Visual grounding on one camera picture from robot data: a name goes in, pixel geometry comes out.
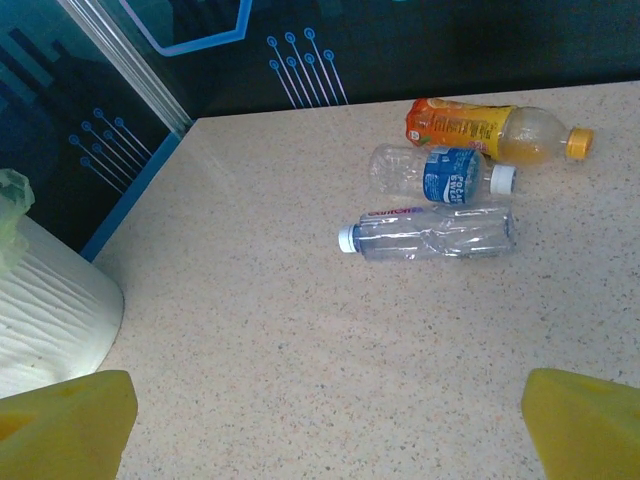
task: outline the orange bottle label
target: orange bottle label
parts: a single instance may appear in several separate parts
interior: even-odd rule
[[[407,138],[417,146],[475,148],[499,160],[498,140],[514,108],[420,98],[407,115]]]

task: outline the blue bottle label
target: blue bottle label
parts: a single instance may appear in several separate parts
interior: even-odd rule
[[[460,205],[466,203],[466,182],[475,150],[436,147],[424,167],[424,196],[432,202]]]

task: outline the white bottle cap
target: white bottle cap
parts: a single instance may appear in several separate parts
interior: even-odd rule
[[[338,233],[338,245],[343,253],[356,253],[356,247],[353,244],[353,228],[355,225],[347,225],[342,227]]]
[[[496,165],[491,174],[492,194],[511,195],[516,183],[516,167],[511,165]]]

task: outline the empty water bottle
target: empty water bottle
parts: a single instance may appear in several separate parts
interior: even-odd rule
[[[463,205],[489,194],[510,195],[515,167],[489,167],[468,148],[380,145],[371,156],[371,187],[389,195]]]
[[[513,233],[506,203],[433,205],[367,213],[340,230],[338,243],[366,260],[487,257],[511,252]]]

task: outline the yellow bottle cap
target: yellow bottle cap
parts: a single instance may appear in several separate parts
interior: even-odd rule
[[[584,160],[591,150],[593,143],[593,130],[589,128],[574,128],[567,141],[567,157],[576,160]]]

